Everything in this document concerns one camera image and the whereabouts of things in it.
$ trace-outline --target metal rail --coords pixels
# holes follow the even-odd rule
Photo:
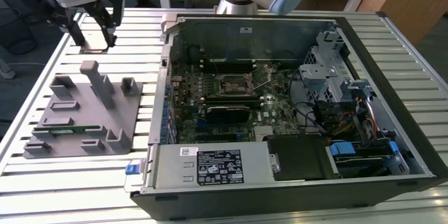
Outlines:
[[[80,55],[64,36],[35,88],[27,98],[0,145],[2,223],[156,223],[124,191],[124,168],[147,156],[150,121],[156,90],[162,15],[168,12],[211,13],[211,10],[127,9],[118,28],[118,46],[107,55]],[[448,163],[448,91],[432,67],[418,54],[388,19],[374,13],[296,12],[294,15],[346,16],[372,57],[396,89],[439,155]],[[79,16],[83,32],[100,34],[95,20]],[[52,91],[56,74],[87,82],[79,74],[84,60],[96,60],[99,71],[112,82],[134,77],[144,83],[134,137],[134,152],[118,156],[26,159],[23,147],[31,137]],[[363,77],[360,66],[352,59]],[[274,215],[246,216],[195,223],[448,223],[448,188],[442,185],[420,193],[398,196],[375,207],[332,209]]]

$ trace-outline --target metal frame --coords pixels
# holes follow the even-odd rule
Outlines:
[[[3,223],[156,223],[136,207],[123,190],[142,187],[140,175],[124,175],[127,164],[147,157],[150,121],[158,73],[154,65],[160,61],[160,22],[166,13],[212,14],[211,9],[127,9],[123,25],[118,29],[118,46],[108,55],[80,55],[79,48],[70,46],[64,36],[48,66],[36,82],[31,95],[18,114],[4,138],[0,170],[0,205]],[[448,164],[448,95],[446,84],[427,67],[414,46],[375,13],[295,12],[294,15],[346,16],[388,81],[398,91],[408,110],[430,141]],[[86,33],[99,33],[91,17],[82,15],[80,26]],[[114,77],[131,75],[143,81],[144,97],[139,110],[139,122],[134,137],[134,152],[123,156],[42,159],[22,158],[26,137],[42,116],[51,95],[46,82],[56,73],[74,74],[84,59],[106,63],[102,72]],[[360,66],[350,57],[356,71]],[[398,196],[375,207],[334,209],[284,214],[198,220],[195,223],[367,223],[396,222],[447,223],[448,190],[439,186],[419,193]]]

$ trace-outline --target floor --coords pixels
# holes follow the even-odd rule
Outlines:
[[[172,6],[182,8],[183,0],[172,0]],[[211,8],[219,0],[194,0],[194,4],[199,8]],[[158,7],[159,0],[150,2],[139,2],[138,0],[127,0],[127,7]],[[0,56],[7,63],[35,62],[46,63],[52,55],[52,52],[62,39],[63,33],[55,26],[48,26],[46,23],[39,23],[31,26],[31,31],[38,39],[38,48],[24,55],[11,55],[0,47]],[[448,82],[448,17],[443,17],[426,36],[418,50],[438,70],[440,76]],[[12,65],[16,72],[16,78],[4,80],[0,77],[0,139],[6,135],[10,124],[3,120],[14,120],[19,112],[22,104],[28,96],[32,86],[43,70],[40,65]]]

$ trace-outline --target circuit board on tray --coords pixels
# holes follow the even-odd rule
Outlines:
[[[294,70],[272,62],[251,66],[248,73],[220,73],[219,66],[208,72],[200,64],[174,64],[179,144],[262,141],[266,135],[299,133],[287,94]]]

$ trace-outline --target warning label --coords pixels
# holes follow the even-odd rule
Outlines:
[[[244,183],[240,150],[198,152],[198,184],[239,183]]]

